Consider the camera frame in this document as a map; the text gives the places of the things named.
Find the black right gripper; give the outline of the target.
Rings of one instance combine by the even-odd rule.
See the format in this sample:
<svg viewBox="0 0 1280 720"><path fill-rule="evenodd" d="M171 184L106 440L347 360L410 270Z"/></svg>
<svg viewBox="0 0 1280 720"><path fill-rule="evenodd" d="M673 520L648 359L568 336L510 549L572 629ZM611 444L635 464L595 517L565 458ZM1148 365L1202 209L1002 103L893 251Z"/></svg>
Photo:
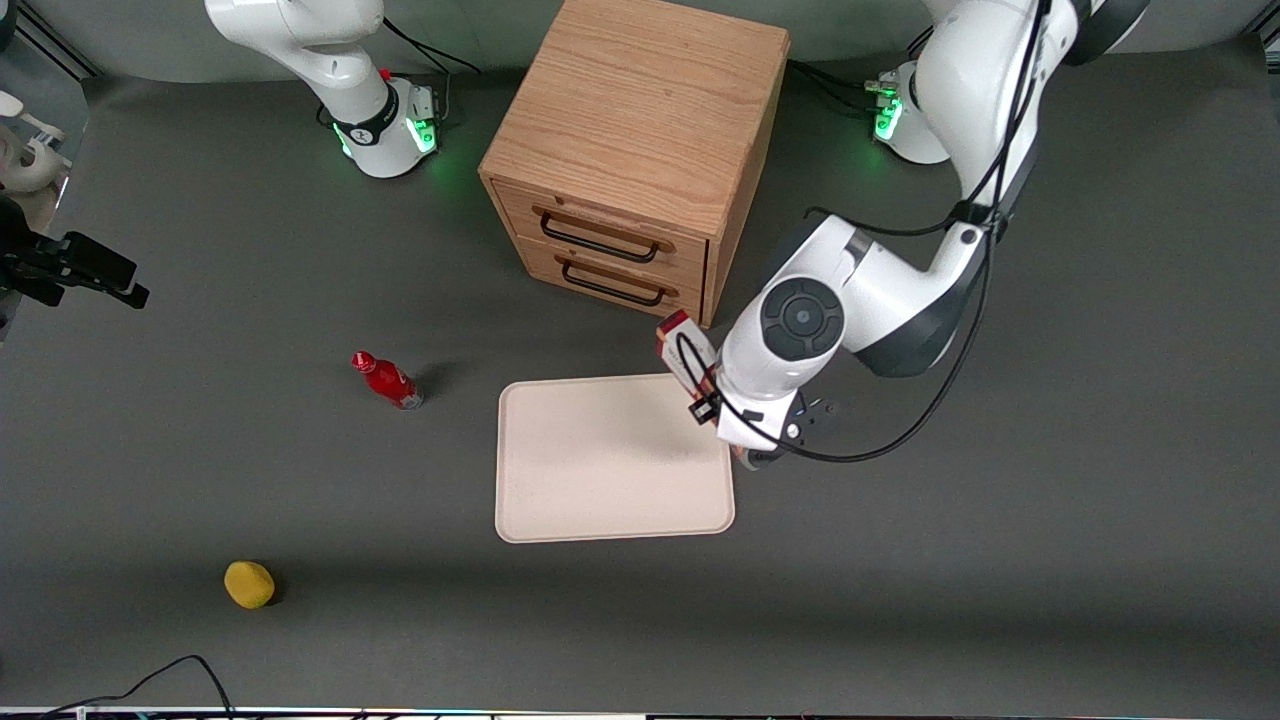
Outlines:
<svg viewBox="0 0 1280 720"><path fill-rule="evenodd" d="M23 209L1 196L3 290L56 307L68 287L87 287L128 307L143 309L150 291L134 281L137 264L87 234L52 240L31 229Z"/></svg>

